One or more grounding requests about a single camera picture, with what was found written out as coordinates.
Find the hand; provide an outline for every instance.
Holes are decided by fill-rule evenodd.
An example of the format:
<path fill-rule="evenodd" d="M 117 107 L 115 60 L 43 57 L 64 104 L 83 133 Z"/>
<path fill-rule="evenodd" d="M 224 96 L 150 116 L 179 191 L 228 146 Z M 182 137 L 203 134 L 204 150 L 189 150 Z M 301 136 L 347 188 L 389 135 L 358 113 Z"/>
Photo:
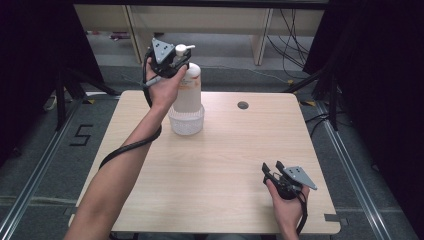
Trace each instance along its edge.
<path fill-rule="evenodd" d="M 152 79 L 156 76 L 153 72 L 150 63 L 152 59 L 147 59 L 146 64 L 146 77 L 147 79 Z M 150 98 L 152 99 L 153 106 L 152 107 L 163 107 L 165 109 L 169 109 L 174 103 L 175 99 L 177 99 L 178 95 L 178 86 L 183 79 L 185 73 L 187 71 L 187 66 L 182 66 L 177 74 L 169 79 L 162 79 L 158 83 L 152 85 L 149 88 Z"/>
<path fill-rule="evenodd" d="M 282 199 L 280 195 L 278 195 L 277 188 L 275 188 L 270 179 L 266 181 L 266 186 L 272 197 L 275 219 L 277 220 L 283 238 L 285 240 L 298 239 L 296 227 L 302 217 L 302 208 L 299 200 L 297 198 L 293 200 Z M 309 190 L 307 186 L 302 187 L 302 193 L 305 195 L 306 199 L 303 199 L 302 195 L 300 196 L 304 201 L 308 199 Z"/>

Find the translucent container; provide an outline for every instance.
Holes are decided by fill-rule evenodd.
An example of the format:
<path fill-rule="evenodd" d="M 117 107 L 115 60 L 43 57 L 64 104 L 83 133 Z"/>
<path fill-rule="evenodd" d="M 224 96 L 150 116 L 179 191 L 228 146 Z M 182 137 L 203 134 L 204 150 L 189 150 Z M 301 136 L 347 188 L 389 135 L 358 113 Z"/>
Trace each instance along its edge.
<path fill-rule="evenodd" d="M 172 130 L 179 135 L 192 135 L 200 132 L 203 128 L 205 109 L 203 105 L 197 112 L 177 112 L 172 106 L 168 117 Z"/>
<path fill-rule="evenodd" d="M 178 88 L 178 97 L 169 109 L 172 130 L 180 135 L 198 133 L 203 128 L 205 109 L 201 102 L 200 67 L 190 63 Z"/>

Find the forearm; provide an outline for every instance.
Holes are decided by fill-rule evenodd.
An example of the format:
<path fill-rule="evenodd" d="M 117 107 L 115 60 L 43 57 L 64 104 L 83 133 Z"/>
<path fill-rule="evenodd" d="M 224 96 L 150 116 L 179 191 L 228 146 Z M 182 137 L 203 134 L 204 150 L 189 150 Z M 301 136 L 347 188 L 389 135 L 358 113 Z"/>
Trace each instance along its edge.
<path fill-rule="evenodd" d="M 154 107 L 133 130 L 123 146 L 152 136 L 167 113 Z M 107 239 L 137 181 L 151 144 L 124 152 L 105 164 L 91 181 L 65 239 Z"/>

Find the finger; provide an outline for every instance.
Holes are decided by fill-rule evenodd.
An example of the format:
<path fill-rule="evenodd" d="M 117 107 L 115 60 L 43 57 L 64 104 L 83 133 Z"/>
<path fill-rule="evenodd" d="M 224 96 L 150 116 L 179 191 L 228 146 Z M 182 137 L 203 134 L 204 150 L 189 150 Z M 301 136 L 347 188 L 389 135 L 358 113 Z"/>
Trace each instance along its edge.
<path fill-rule="evenodd" d="M 180 67 L 180 69 L 178 69 L 177 74 L 175 74 L 172 77 L 172 79 L 175 79 L 175 81 L 179 83 L 181 81 L 181 79 L 183 79 L 186 72 L 187 72 L 187 66 L 184 65 L 184 66 Z"/>
<path fill-rule="evenodd" d="M 274 186 L 274 184 L 272 183 L 270 179 L 266 180 L 266 186 L 268 187 L 268 191 L 271 194 L 271 197 L 273 199 L 277 199 L 280 197 L 280 195 L 278 194 L 277 188 Z"/>
<path fill-rule="evenodd" d="M 151 57 L 147 58 L 147 64 L 146 64 L 147 71 L 152 70 L 152 67 L 150 66 L 151 63 L 152 63 L 152 58 Z"/>
<path fill-rule="evenodd" d="M 308 186 L 306 186 L 306 185 L 303 185 L 302 186 L 302 193 L 303 193 L 303 195 L 305 195 L 305 200 L 308 200 L 308 196 L 309 196 L 309 191 L 310 191 L 311 189 L 309 189 L 309 187 Z"/>

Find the bottle cap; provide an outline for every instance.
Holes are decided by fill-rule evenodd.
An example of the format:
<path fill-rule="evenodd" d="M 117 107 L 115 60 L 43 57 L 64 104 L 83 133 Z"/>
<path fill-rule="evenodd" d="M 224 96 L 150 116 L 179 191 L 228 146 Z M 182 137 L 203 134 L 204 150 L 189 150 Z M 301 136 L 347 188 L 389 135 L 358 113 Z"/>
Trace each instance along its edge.
<path fill-rule="evenodd" d="M 176 53 L 177 53 L 177 56 L 183 56 L 184 55 L 184 53 L 185 53 L 185 51 L 187 51 L 187 49 L 191 49 L 191 48 L 195 48 L 196 46 L 194 46 L 194 45 L 190 45 L 190 46 L 186 46 L 186 45 L 184 45 L 184 44 L 178 44 L 176 47 L 175 47 L 175 51 L 176 51 Z"/>

